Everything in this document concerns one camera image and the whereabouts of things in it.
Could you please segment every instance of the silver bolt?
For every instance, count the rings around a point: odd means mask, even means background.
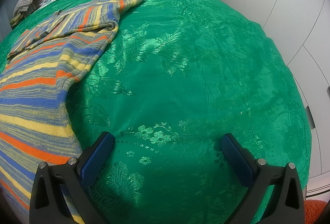
[[[39,163],[39,168],[40,169],[43,169],[43,168],[45,168],[46,167],[46,163],[43,161],[43,162],[41,162],[41,163]]]
[[[294,169],[294,168],[296,168],[296,166],[294,165],[294,163],[293,163],[293,162],[290,162],[290,163],[288,164],[288,166],[289,166],[291,169]]]
[[[265,165],[267,164],[267,162],[265,161],[265,159],[258,159],[258,164]]]
[[[77,162],[77,159],[76,158],[70,158],[68,160],[68,164],[70,164],[70,165],[74,165],[76,162]]]

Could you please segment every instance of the green blanket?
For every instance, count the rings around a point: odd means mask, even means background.
[[[0,44],[1,63],[26,28],[87,1],[37,10]],[[82,148],[104,130],[116,138],[91,188],[112,224],[223,223],[246,192],[219,148],[225,133],[272,165],[294,162],[307,183],[311,134],[292,75],[260,25],[219,0],[128,11],[67,109]]]

